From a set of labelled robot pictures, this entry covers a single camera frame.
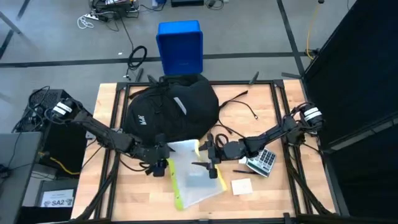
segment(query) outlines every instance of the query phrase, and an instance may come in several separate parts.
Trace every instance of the wooden tabletop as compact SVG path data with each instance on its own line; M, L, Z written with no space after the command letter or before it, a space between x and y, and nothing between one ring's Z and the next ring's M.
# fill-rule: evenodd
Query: wooden tabletop
M285 80L284 83L290 109L303 103L304 97L299 81ZM220 120L228 127L245 136L257 136L277 124L269 85L216 85L213 88L220 104L245 90L249 90L249 93L240 97L239 101L249 104L259 119L254 119L246 106L230 103L220 112ZM131 93L140 89L142 88L132 87ZM101 84L99 87L94 118L106 125L110 123L115 92L115 83ZM120 123L123 96L124 93L122 92L116 120L117 126ZM278 98L281 111L283 111L279 91ZM230 140L239 139L239 136L230 136L220 128L213 129L212 133L225 133ZM306 140L308 145L317 147L314 138L306 136ZM98 145L93 144L86 150L85 161L91 157L97 148ZM248 168L244 164L238 164L237 161L223 162L219 165L219 168L226 182L227 191L208 198L184 211L178 211L174 207L174 192L168 169L165 177L155 178L151 175L146 176L143 172L133 172L120 165L112 220L275 218L282 217L284 212L294 216L281 141L274 141L268 144L267 148L276 154L276 161L268 178L235 173L232 171L233 169L248 170ZM326 209L334 212L335 209L320 156L307 146L302 146L301 152L309 188ZM79 216L84 211L97 192L103 157L104 150L101 150L81 172L72 218ZM128 165L139 168L138 160L126 156L122 156L121 159ZM231 181L244 178L250 178L253 193L234 196L231 190ZM305 212L302 192L297 184L296 186L300 208L302 212ZM103 216L107 202L108 193L104 196Z

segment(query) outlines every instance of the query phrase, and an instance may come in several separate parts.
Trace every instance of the yellow cable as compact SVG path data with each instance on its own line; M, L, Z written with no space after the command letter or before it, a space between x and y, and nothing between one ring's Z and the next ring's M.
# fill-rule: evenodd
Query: yellow cable
M43 152L38 152L38 154L41 155L41 156L44 156L44 153L43 153ZM52 161L56 162L59 166L61 166L61 168L62 168L65 172L67 172L68 174L70 174L70 175L79 175L79 174L80 174L79 172L71 172L71 171L69 171L69 170L62 164L62 162L58 161L56 158L50 157L50 159L51 159Z
M317 6L315 7L315 12L313 13L313 17L312 17L312 20L311 20L311 23L310 23L310 28L308 29L308 34L307 34L307 49L306 49L306 51L307 51L307 56L311 60L313 60L313 57L309 54L308 49L310 48L311 29L312 29L313 22L315 21L315 18L317 17L318 9L319 9L319 4L317 4Z

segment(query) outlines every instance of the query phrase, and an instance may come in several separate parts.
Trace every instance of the backpack logo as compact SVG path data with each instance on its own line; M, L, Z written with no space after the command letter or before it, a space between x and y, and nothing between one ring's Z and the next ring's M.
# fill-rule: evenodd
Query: backpack logo
M141 125L147 125L147 122L145 121L145 117L138 115L138 119L139 119L139 124Z

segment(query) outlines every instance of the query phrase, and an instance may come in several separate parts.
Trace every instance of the black backpack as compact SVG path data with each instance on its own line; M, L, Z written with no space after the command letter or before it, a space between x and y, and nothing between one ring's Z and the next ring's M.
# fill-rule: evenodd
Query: black backpack
M202 75L163 76L133 93L123 130L154 145L158 134L166 142L200 139L218 121L218 98Z

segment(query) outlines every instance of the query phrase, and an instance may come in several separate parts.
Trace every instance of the clear plastic bag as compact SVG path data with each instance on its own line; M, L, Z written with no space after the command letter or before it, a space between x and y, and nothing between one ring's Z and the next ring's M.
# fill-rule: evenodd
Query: clear plastic bag
M217 179L210 179L206 168L192 164L192 162L201 161L198 140L167 144L175 150L175 152L170 152L170 158L167 160L177 209L183 210L226 190L226 184L220 172Z

